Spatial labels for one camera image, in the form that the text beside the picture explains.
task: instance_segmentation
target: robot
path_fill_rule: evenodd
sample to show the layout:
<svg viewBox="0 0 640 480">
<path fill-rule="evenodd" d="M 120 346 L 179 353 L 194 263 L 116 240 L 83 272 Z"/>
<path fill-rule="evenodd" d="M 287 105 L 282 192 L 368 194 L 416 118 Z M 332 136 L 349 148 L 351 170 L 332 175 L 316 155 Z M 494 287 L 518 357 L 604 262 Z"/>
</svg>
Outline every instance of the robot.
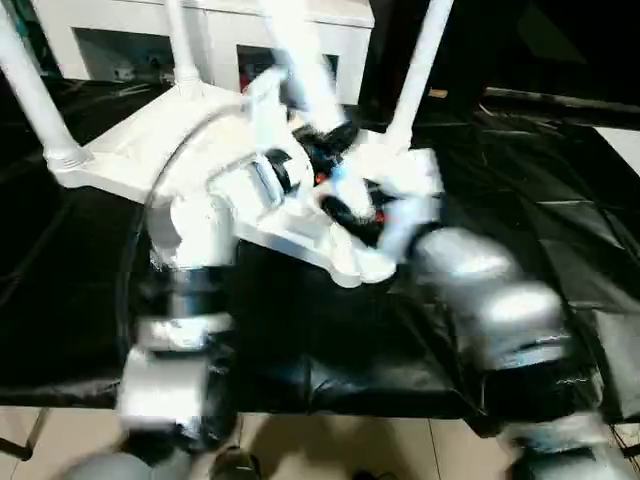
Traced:
<svg viewBox="0 0 640 480">
<path fill-rule="evenodd" d="M 312 141 L 325 155 L 339 156 L 350 146 L 335 136 L 349 128 L 315 135 Z M 285 174 L 278 173 L 283 157 L 266 158 L 272 173 L 282 175 L 279 182 L 285 188 Z M 511 478 L 632 478 L 622 457 L 607 446 L 597 413 L 597 386 L 575 361 L 559 296 L 547 285 L 526 279 L 509 252 L 495 242 L 438 221 L 424 222 L 415 204 L 427 199 L 416 184 L 390 178 L 386 184 L 369 185 L 367 194 L 373 208 L 364 215 L 332 194 L 319 205 L 363 249 L 397 255 L 412 268 L 416 283 L 431 286 L 456 310 L 463 342 L 479 372 L 524 387 L 486 405 L 506 413 L 505 432 L 520 448 Z M 135 449 L 91 459 L 65 478 L 115 478 L 114 469 L 123 471 L 118 478 L 187 478 L 191 454 L 215 449 L 230 436 L 236 412 L 221 373 L 227 368 L 225 333 L 233 328 L 223 290 L 233 263 L 233 208 L 223 196 L 173 203 L 170 217 L 179 240 L 173 256 L 163 257 L 171 265 L 168 314 L 140 319 L 138 342 L 122 380 L 118 410 L 124 425 L 133 434 L 162 433 L 172 439 L 173 449 L 162 462 L 147 460 Z M 389 238 L 395 239 L 394 249 L 388 246 Z M 163 247 L 156 250 L 166 255 L 167 243 L 160 243 Z M 588 384 L 583 397 L 572 393 L 575 378 Z M 514 403 L 515 408 L 507 406 Z M 248 469 L 237 467 L 231 476 L 247 475 Z"/>
<path fill-rule="evenodd" d="M 599 388 L 581 365 L 558 294 L 527 279 L 500 245 L 444 225 L 435 155 L 409 150 L 411 125 L 453 0 L 431 1 L 396 115 L 382 138 L 345 117 L 318 47 L 296 17 L 298 2 L 264 3 L 274 36 L 287 52 L 284 63 L 300 103 L 307 107 L 306 122 L 293 131 L 278 97 L 288 74 L 278 68 L 249 87 L 248 102 L 201 100 L 207 97 L 203 91 L 214 87 L 203 90 L 184 41 L 180 3 L 167 2 L 177 84 L 156 108 L 176 97 L 193 101 L 184 109 L 190 115 L 196 107 L 226 106 L 199 118 L 183 135 L 145 201 L 153 257 L 168 272 L 168 287 L 159 313 L 138 319 L 136 344 L 125 365 L 117 410 L 129 438 L 121 451 L 86 459 L 63 478 L 188 478 L 197 454 L 228 440 L 237 417 L 225 383 L 233 368 L 235 326 L 224 284 L 238 239 L 323 268 L 344 288 L 383 281 L 406 264 L 417 284 L 457 312 L 461 341 L 477 372 L 502 385 L 501 395 L 485 398 L 484 408 L 506 420 L 505 433 L 521 452 L 511 478 L 632 478 L 624 460 L 607 447 L 597 412 Z M 19 41 L 8 25 L 0 27 L 6 40 L 0 42 L 6 47 L 0 49 L 3 69 L 43 141 L 47 161 L 58 169 L 57 178 L 71 187 L 96 182 L 139 201 L 148 189 L 146 170 L 120 171 L 111 151 L 100 153 L 109 142 L 85 149 L 75 144 L 21 55 Z M 176 36 L 182 40 L 174 41 Z M 199 133 L 223 117 L 247 112 L 251 153 L 207 170 L 204 185 L 183 182 L 156 195 L 173 161 Z M 144 150 L 140 158 L 152 157 L 153 140 L 142 142 L 148 149 L 139 150 Z M 250 457 L 235 450 L 222 457 L 213 476 L 256 478 L 255 470 Z"/>
</svg>

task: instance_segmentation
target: white metal frame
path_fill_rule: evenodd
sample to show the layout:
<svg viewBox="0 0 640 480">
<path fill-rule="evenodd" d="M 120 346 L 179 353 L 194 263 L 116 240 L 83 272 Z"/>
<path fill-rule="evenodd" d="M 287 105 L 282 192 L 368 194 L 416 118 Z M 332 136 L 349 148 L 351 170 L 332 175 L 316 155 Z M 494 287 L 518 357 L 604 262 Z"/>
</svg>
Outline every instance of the white metal frame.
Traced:
<svg viewBox="0 0 640 480">
<path fill-rule="evenodd" d="M 160 168 L 195 124 L 211 112 L 244 102 L 242 95 L 207 85 L 198 78 L 189 42 L 185 41 L 187 29 L 181 1 L 166 0 L 169 21 L 165 25 L 170 25 L 170 39 L 176 60 L 176 86 L 83 148 L 72 139 L 10 24 L 6 11 L 4 8 L 0 10 L 0 63 L 44 146 L 49 168 L 63 186 L 89 185 L 143 202 Z M 320 131 L 331 130 L 344 117 L 337 105 L 337 97 L 328 87 L 328 72 L 318 69 L 318 63 L 314 64 L 320 55 L 314 37 L 304 32 L 305 28 L 310 28 L 310 24 L 305 27 L 294 21 L 292 25 L 288 21 L 290 14 L 287 10 L 274 7 L 280 1 L 264 0 L 273 14 L 275 40 L 280 48 L 289 52 L 293 73 L 299 85 L 304 87 L 303 98 L 311 107 L 306 113 L 307 120 Z M 431 2 L 388 134 L 364 132 L 357 146 L 345 157 L 340 167 L 342 173 L 338 175 L 341 180 L 336 180 L 333 187 L 334 193 L 339 196 L 340 191 L 346 189 L 347 197 L 351 197 L 347 203 L 358 199 L 359 192 L 366 194 L 362 179 L 384 179 L 394 169 L 409 172 L 406 178 L 402 179 L 403 175 L 400 175 L 398 179 L 410 188 L 417 186 L 423 193 L 427 192 L 426 195 L 440 191 L 433 158 L 428 153 L 409 152 L 408 147 L 411 125 L 437 51 L 437 46 L 427 44 L 430 41 L 440 42 L 452 2 Z M 299 40 L 305 44 L 304 48 L 296 45 Z M 284 116 L 282 118 L 285 122 L 282 128 L 286 130 L 286 119 Z M 264 128 L 271 130 L 273 122 L 265 123 Z M 291 133 L 285 130 L 280 136 L 287 137 L 283 141 L 290 143 L 288 137 L 291 137 Z M 252 154 L 258 143 L 255 125 L 240 116 L 225 117 L 216 122 L 215 129 L 206 130 L 203 136 L 195 147 L 184 152 L 181 161 L 172 168 L 163 186 L 168 190 L 167 194 L 193 191 L 194 182 L 206 182 L 212 171 Z M 421 185 L 415 183 L 423 177 Z M 327 217 L 319 211 L 317 197 L 323 192 L 327 193 L 328 186 L 325 182 L 308 194 L 304 192 L 305 196 L 298 192 L 296 198 L 287 198 L 280 208 L 265 212 L 266 216 L 256 217 L 255 223 L 240 222 L 242 226 L 236 234 L 318 265 L 345 287 L 388 278 L 395 271 L 393 260 L 354 243 L 346 231 L 327 222 Z M 204 187 L 201 184 L 196 186 L 196 190 Z"/>
</svg>

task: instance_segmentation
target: white robot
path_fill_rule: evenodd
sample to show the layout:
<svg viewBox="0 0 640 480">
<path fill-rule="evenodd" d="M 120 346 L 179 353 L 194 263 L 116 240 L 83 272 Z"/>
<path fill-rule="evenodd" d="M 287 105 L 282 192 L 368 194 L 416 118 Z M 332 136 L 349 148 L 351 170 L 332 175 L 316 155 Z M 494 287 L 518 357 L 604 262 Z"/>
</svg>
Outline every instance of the white robot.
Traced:
<svg viewBox="0 0 640 480">
<path fill-rule="evenodd" d="M 478 371 L 535 384 L 512 392 L 528 396 L 528 411 L 502 412 L 523 452 L 513 478 L 631 478 L 607 448 L 597 402 L 572 396 L 581 367 L 559 296 L 527 280 L 501 246 L 440 224 L 435 156 L 409 150 L 452 3 L 431 1 L 394 120 L 380 135 L 345 117 L 300 2 L 264 1 L 288 69 L 268 70 L 240 97 L 199 80 L 180 1 L 167 0 L 176 86 L 85 147 L 69 135 L 0 12 L 0 62 L 51 170 L 70 188 L 93 185 L 144 202 L 155 260 L 170 272 L 166 314 L 139 319 L 122 378 L 118 412 L 130 440 L 65 478 L 188 478 L 193 456 L 230 436 L 236 412 L 225 352 L 233 319 L 222 285 L 237 239 L 325 269 L 344 288 L 386 280 L 409 264 L 417 283 L 459 313 Z M 304 107 L 293 121 L 279 98 L 289 77 Z M 223 458 L 216 478 L 256 478 L 246 455 Z"/>
</svg>

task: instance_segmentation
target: wire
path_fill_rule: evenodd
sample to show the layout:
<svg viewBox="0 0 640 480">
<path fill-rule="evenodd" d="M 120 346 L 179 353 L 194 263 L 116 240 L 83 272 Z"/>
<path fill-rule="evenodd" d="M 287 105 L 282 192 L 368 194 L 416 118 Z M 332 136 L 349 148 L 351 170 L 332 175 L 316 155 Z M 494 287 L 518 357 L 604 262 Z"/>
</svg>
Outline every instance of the wire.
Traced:
<svg viewBox="0 0 640 480">
<path fill-rule="evenodd" d="M 237 103 L 223 106 L 214 112 L 207 114 L 195 127 L 193 127 L 185 137 L 180 141 L 178 146 L 169 155 L 164 165 L 158 172 L 154 180 L 147 198 L 137 214 L 134 215 L 131 227 L 129 229 L 129 238 L 123 248 L 120 261 L 120 269 L 116 279 L 115 307 L 116 307 L 116 326 L 118 336 L 118 351 L 122 363 L 126 361 L 129 349 L 132 345 L 129 331 L 129 283 L 131 280 L 131 272 L 133 271 L 133 262 L 136 256 L 136 250 L 140 241 L 140 236 L 144 228 L 144 220 L 149 207 L 156 199 L 156 190 L 163 182 L 171 167 L 180 158 L 184 151 L 192 144 L 194 138 L 199 135 L 206 127 L 212 123 L 235 113 L 244 112 L 244 103 Z"/>
</svg>

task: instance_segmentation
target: black plastic sheet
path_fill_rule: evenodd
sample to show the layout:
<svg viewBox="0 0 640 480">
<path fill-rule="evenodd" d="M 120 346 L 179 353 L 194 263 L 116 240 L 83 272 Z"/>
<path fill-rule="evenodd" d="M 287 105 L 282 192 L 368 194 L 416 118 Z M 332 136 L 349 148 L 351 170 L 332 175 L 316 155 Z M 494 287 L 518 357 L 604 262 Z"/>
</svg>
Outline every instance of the black plastic sheet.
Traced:
<svg viewBox="0 0 640 480">
<path fill-rule="evenodd" d="M 162 93 L 144 85 L 49 86 L 83 142 Z M 20 198 L 13 202 L 20 208 L 28 199 L 24 215 L 41 218 L 37 228 L 14 227 L 0 240 L 12 257 L 0 283 L 0 402 L 111 406 L 123 360 L 115 279 L 138 207 L 94 189 L 59 191 L 29 155 L 37 142 L 6 89 L 2 104 L 0 129 L 17 144 L 0 175 L 36 158 L 23 174 L 3 177 L 2 194 L 20 193 L 4 204 Z M 358 113 L 366 126 L 366 112 Z M 561 293 L 586 361 L 602 374 L 607 419 L 640 416 L 637 175 L 590 128 L 427 116 L 414 140 L 436 149 L 445 221 L 505 244 L 528 275 Z M 143 241 L 136 279 L 147 255 Z M 478 414 L 483 378 L 461 355 L 452 312 L 416 291 L 406 272 L 344 290 L 323 271 L 243 243 L 232 286 L 241 326 L 233 385 L 242 410 Z M 496 388 L 509 394 L 508 385 Z"/>
</svg>

